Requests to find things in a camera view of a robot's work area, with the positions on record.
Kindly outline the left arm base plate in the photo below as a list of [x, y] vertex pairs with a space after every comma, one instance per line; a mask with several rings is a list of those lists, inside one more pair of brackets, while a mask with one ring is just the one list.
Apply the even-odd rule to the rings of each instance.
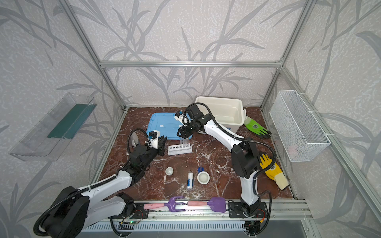
[[124, 211], [122, 214], [113, 216], [113, 219], [147, 219], [149, 210], [144, 209], [145, 203], [135, 203], [135, 207], [131, 211]]

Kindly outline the white test tube rack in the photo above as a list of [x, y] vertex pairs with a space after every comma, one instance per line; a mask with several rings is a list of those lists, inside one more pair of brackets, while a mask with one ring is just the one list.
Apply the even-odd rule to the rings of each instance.
[[170, 145], [168, 146], [168, 155], [174, 156], [174, 155], [181, 155], [181, 154], [188, 154], [192, 153], [192, 146], [188, 143], [186, 148], [179, 148], [179, 145]]

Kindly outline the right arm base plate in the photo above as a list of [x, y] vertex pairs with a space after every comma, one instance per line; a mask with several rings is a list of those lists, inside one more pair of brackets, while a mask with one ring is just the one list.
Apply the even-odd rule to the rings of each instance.
[[267, 204], [258, 199], [254, 204], [248, 205], [244, 201], [235, 202], [228, 200], [227, 211], [229, 218], [260, 218], [264, 219], [268, 217]]

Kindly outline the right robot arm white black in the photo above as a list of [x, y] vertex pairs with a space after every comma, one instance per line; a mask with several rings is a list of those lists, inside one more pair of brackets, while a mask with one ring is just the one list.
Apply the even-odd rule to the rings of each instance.
[[[209, 107], [195, 102], [175, 113], [175, 119], [183, 126], [177, 136], [187, 139], [196, 132], [203, 132], [214, 137], [231, 152], [232, 168], [241, 180], [241, 204], [248, 212], [260, 205], [261, 195], [257, 189], [257, 178], [268, 171], [277, 158], [276, 151], [268, 144], [239, 136], [217, 121]], [[257, 146], [266, 147], [273, 156], [270, 165], [260, 166], [260, 153]]]

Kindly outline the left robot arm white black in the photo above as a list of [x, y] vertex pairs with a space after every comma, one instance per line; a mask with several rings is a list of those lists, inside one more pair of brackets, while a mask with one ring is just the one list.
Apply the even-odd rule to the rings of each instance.
[[33, 226], [40, 237], [75, 238], [88, 226], [105, 218], [129, 216], [134, 200], [122, 191], [140, 181], [156, 156], [164, 156], [167, 137], [159, 131], [146, 135], [144, 145], [128, 150], [129, 160], [117, 173], [81, 188], [68, 186]]

